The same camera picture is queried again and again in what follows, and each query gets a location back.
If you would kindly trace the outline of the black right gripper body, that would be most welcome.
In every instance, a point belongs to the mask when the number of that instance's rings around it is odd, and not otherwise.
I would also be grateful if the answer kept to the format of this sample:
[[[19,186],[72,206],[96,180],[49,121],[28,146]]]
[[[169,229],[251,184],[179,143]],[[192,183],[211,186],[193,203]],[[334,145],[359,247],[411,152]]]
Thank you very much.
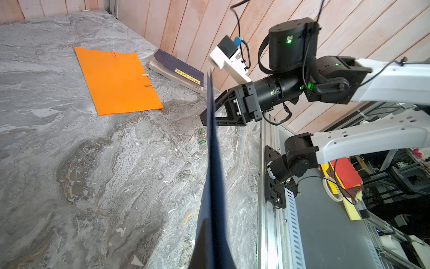
[[[252,120],[255,122],[262,120],[262,110],[253,82],[233,87],[227,91],[232,93],[235,116],[244,117],[246,124]]]

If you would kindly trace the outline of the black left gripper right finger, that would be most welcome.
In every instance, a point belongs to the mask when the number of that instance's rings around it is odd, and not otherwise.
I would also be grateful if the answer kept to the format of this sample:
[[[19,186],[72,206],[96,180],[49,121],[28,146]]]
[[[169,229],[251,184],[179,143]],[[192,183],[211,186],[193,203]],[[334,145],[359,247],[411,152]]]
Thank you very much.
[[[235,269],[235,263],[228,246],[225,229],[218,230],[218,268],[219,269]]]

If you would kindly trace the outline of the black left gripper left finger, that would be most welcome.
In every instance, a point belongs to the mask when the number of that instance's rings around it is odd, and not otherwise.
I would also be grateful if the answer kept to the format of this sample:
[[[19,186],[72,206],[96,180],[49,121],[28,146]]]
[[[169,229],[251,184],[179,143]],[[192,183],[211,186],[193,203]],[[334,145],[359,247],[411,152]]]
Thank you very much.
[[[198,229],[196,237],[196,244],[194,246],[193,254],[190,259],[188,269],[206,269],[207,268],[207,254],[206,254],[206,237],[207,237],[207,223],[208,219],[204,219],[202,225]]]

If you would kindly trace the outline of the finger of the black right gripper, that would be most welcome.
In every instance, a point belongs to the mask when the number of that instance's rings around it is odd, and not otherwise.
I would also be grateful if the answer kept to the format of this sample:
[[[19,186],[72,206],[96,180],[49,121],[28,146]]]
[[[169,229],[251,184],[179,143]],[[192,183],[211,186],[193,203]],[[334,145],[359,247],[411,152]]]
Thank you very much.
[[[242,116],[233,117],[215,117],[214,119],[208,119],[206,114],[201,114],[200,120],[202,125],[214,125],[214,126],[233,126],[233,127],[244,127],[246,126],[246,121]]]
[[[209,103],[209,98],[212,96],[215,116],[235,116],[232,93],[229,93],[228,91],[220,93],[218,90],[208,90],[206,95],[207,104]]]

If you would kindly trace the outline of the blue paper document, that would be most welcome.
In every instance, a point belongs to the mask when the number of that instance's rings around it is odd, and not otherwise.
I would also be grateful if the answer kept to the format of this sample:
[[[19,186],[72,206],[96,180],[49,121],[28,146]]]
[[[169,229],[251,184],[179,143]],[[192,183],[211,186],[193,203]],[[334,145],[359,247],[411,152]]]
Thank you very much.
[[[212,91],[213,78],[211,72],[207,74],[207,78],[207,91]],[[208,119],[215,118],[213,105],[214,101],[211,96],[206,109]],[[217,138],[217,126],[208,125],[206,127],[208,167],[199,212],[198,229],[202,225],[203,220],[207,218],[206,254],[208,260],[206,269],[218,269],[218,230],[225,229],[226,233],[224,179]]]

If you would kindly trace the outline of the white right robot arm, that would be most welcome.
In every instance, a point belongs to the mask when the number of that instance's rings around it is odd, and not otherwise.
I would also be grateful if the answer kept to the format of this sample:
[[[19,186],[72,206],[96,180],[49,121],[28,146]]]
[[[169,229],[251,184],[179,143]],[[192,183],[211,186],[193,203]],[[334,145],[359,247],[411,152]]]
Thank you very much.
[[[203,125],[245,126],[260,121],[278,104],[309,102],[349,104],[392,102],[415,108],[375,122],[330,132],[289,137],[286,152],[267,164],[268,174],[283,182],[320,164],[372,152],[428,148],[430,145],[430,65],[402,60],[389,63],[353,57],[316,57],[320,26],[306,17],[271,27],[260,50],[269,50],[266,77],[252,81],[236,63],[235,43],[225,38],[213,51],[216,67],[238,85],[218,98],[208,95]]]

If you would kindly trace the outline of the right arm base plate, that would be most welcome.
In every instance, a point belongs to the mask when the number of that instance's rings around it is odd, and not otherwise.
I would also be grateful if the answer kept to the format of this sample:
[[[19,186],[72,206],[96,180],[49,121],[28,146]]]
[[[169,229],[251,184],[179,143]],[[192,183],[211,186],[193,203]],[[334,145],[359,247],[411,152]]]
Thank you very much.
[[[286,155],[281,155],[270,146],[264,148],[264,197],[275,208],[287,207],[286,190],[295,198],[299,189],[292,177],[298,177],[299,162],[287,164]]]

